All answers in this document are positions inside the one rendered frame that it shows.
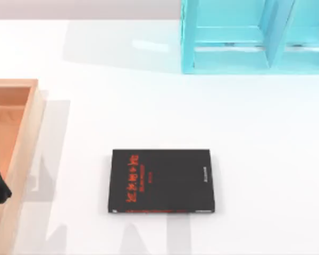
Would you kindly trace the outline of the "light blue rack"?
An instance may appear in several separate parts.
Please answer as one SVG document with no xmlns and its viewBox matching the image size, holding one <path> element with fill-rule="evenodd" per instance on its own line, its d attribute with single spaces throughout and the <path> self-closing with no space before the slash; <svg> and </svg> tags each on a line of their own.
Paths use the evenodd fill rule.
<svg viewBox="0 0 319 255">
<path fill-rule="evenodd" d="M 184 74 L 319 74 L 319 0 L 181 0 Z"/>
</svg>

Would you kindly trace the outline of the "black book with red lettering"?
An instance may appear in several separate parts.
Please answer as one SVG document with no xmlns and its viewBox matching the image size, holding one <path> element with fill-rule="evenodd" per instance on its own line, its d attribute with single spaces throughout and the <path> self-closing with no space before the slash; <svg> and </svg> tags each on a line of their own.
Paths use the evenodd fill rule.
<svg viewBox="0 0 319 255">
<path fill-rule="evenodd" d="M 109 213 L 214 213 L 208 149 L 114 149 Z"/>
</svg>

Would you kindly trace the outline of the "shallow salmon-coloured box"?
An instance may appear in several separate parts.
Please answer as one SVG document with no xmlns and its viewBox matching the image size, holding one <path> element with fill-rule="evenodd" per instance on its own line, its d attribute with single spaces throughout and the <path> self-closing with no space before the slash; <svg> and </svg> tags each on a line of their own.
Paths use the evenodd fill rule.
<svg viewBox="0 0 319 255">
<path fill-rule="evenodd" d="M 12 196 L 0 205 L 0 255 L 11 255 L 44 115 L 36 79 L 0 79 L 0 173 Z"/>
</svg>

